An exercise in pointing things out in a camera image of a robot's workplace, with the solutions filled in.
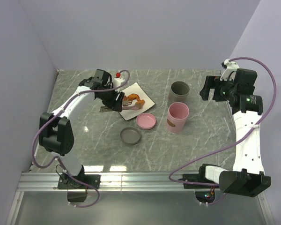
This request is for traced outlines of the breaded orange nugget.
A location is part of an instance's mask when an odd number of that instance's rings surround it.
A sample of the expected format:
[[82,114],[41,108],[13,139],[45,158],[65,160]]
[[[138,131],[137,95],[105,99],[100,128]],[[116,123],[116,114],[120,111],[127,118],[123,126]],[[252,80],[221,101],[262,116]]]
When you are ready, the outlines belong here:
[[135,106],[136,106],[137,109],[141,109],[144,106],[144,104],[145,104],[145,100],[142,99],[142,100],[137,101],[135,103]]

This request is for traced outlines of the pink round lid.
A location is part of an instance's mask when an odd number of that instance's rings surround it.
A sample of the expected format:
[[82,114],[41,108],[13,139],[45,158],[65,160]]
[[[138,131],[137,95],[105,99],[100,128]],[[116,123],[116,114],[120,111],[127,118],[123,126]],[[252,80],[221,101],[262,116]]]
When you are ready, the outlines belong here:
[[152,129],[156,124],[156,118],[150,113],[141,113],[136,118],[137,125],[144,130]]

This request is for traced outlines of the orange chicken wing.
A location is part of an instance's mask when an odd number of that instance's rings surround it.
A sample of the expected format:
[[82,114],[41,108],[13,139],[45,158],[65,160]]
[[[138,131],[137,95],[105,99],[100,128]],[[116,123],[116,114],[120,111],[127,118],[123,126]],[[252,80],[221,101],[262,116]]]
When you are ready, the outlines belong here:
[[127,96],[128,102],[133,102],[134,100],[141,101],[139,95],[133,93]]

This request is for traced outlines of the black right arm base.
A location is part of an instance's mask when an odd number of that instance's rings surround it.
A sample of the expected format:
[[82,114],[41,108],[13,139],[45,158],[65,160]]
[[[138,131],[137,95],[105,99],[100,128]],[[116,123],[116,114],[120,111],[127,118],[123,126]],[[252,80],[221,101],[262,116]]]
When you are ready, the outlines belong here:
[[205,178],[200,177],[198,174],[194,173],[185,173],[182,175],[182,178],[179,179],[180,181],[185,182],[194,182],[194,183],[208,183],[212,184],[212,186],[209,185],[201,185],[201,184],[183,184],[184,189],[203,189],[203,188],[218,188],[219,186],[215,184],[213,181],[207,180]]

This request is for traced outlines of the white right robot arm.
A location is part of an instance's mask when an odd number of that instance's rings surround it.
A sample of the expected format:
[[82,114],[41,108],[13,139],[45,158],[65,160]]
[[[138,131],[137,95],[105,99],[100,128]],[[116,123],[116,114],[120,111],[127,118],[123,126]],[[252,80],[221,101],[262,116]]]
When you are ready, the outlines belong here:
[[265,175],[260,153],[260,124],[263,100],[254,95],[257,72],[238,68],[221,79],[207,76],[200,91],[203,100],[214,89],[213,100],[228,101],[236,127],[236,157],[231,171],[219,166],[203,164],[197,176],[204,188],[212,183],[223,193],[256,197],[271,186],[271,177]]

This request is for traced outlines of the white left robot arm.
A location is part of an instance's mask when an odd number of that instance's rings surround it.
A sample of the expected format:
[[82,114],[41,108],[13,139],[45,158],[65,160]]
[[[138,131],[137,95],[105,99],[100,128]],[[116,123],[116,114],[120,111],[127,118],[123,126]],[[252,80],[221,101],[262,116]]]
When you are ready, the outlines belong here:
[[36,135],[39,145],[53,155],[59,162],[63,177],[74,188],[85,184],[83,165],[71,153],[74,134],[71,120],[92,101],[99,99],[108,109],[121,112],[124,93],[120,91],[130,77],[122,78],[123,71],[115,77],[105,70],[97,69],[94,76],[83,79],[73,95],[59,108],[40,116],[39,131]]

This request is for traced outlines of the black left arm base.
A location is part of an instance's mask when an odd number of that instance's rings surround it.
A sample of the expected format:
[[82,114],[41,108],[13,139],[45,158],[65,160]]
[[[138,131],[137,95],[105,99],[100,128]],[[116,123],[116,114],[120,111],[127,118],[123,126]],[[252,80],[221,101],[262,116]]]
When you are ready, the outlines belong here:
[[58,189],[99,189],[101,176],[99,174],[84,174],[82,176],[74,177],[74,180],[67,174],[62,173],[59,177]]

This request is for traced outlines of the white square plate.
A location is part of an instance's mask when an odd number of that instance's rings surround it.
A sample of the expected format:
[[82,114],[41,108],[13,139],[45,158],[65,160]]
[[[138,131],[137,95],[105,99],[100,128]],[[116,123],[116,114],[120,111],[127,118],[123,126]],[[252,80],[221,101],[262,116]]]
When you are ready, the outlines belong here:
[[146,112],[155,105],[155,102],[137,82],[122,91],[124,92],[122,102],[124,109],[119,114],[125,121],[136,118],[139,114]]

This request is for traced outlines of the grey cylindrical container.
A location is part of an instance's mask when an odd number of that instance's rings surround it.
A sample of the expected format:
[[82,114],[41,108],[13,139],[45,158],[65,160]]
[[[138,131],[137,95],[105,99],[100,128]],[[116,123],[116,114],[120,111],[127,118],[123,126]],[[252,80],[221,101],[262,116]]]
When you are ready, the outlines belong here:
[[189,95],[189,91],[190,88],[187,83],[182,81],[174,82],[170,87],[167,106],[169,107],[175,102],[185,103]]

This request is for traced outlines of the grey round lid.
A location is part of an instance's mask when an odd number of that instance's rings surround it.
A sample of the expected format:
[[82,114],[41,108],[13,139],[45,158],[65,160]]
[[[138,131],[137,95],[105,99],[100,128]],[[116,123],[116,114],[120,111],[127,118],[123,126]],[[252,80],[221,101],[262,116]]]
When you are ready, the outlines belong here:
[[141,133],[133,127],[127,127],[121,130],[120,138],[124,143],[134,145],[141,139]]

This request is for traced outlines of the pink cylindrical container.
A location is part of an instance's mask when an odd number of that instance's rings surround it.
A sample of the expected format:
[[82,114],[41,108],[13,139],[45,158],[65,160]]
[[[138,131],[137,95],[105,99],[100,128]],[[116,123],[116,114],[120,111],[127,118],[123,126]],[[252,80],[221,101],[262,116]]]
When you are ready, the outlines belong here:
[[172,133],[179,133],[183,130],[189,116],[189,108],[186,104],[175,102],[169,106],[166,120],[166,128]]

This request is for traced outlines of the aluminium front rail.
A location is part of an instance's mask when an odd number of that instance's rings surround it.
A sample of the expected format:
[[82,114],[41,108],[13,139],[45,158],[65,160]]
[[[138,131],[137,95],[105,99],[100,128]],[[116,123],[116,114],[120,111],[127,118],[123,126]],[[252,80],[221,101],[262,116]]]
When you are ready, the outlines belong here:
[[[99,192],[185,191],[183,184],[169,180],[168,172],[100,172]],[[22,173],[19,192],[83,192],[85,189],[60,189],[55,173]]]

